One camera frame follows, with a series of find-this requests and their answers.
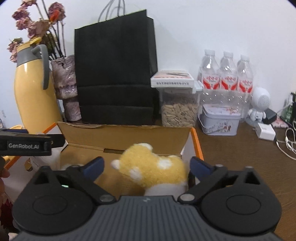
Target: astronaut figurine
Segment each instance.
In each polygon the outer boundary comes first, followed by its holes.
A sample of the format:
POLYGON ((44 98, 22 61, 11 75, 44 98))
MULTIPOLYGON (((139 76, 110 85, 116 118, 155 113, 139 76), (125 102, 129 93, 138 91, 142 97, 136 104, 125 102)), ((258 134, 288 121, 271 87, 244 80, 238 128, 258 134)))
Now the astronaut figurine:
POLYGON ((246 122, 255 127, 258 122, 266 118, 265 110, 270 104, 270 94, 261 87, 255 87, 251 96, 252 109, 249 110, 246 122))

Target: bottle cap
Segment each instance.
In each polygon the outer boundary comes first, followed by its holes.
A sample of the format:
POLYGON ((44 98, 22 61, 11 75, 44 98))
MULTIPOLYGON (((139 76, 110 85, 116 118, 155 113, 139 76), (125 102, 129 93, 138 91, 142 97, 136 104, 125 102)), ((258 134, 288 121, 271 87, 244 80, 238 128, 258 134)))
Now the bottle cap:
POLYGON ((215 56, 215 50, 205 49, 205 55, 215 56))
POLYGON ((241 60, 246 61, 246 62, 250 62, 250 58, 246 55, 241 55, 241 60))
POLYGON ((227 58, 233 58, 233 53, 225 52, 225 51, 224 51, 224 57, 227 57, 227 58))

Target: bottle label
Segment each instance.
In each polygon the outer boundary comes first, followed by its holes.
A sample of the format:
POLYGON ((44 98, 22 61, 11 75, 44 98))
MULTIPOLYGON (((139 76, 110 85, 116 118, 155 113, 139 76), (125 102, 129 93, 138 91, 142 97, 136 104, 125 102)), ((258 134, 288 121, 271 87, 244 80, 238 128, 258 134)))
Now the bottle label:
POLYGON ((238 90, 240 92, 251 93, 251 91, 253 89, 253 80, 252 79, 239 78, 238 83, 239 83, 238 90))
POLYGON ((216 90, 219 89, 220 77, 218 74, 203 74, 202 83, 205 89, 216 90))
POLYGON ((222 75, 220 89, 223 90, 236 90, 237 89, 237 76, 235 75, 222 75))

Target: thermos handle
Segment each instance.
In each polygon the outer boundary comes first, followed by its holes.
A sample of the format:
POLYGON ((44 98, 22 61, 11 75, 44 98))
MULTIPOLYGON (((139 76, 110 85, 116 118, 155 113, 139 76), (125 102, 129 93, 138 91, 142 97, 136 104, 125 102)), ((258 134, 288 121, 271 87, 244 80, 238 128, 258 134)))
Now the thermos handle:
POLYGON ((49 82, 49 59, 47 47, 44 44, 40 44, 33 48, 31 51, 33 54, 41 52, 41 57, 43 61, 43 89, 46 90, 48 88, 49 82))

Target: wooden table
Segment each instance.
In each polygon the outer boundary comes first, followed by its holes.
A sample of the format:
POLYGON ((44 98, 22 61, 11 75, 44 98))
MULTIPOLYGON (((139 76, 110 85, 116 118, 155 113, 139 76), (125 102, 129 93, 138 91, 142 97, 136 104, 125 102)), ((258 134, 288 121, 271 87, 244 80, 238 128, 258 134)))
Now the wooden table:
MULTIPOLYGON (((284 129, 276 129, 276 133, 279 140, 285 139, 284 129)), ((241 170, 245 166, 255 168, 282 205, 275 233, 285 241, 296 241, 296 161, 283 154, 274 142, 258 139, 246 123, 239 125, 233 137, 208 136, 198 128, 197 134, 204 159, 209 164, 223 164, 229 170, 241 170)), ((293 156, 285 144, 280 146, 293 156)))

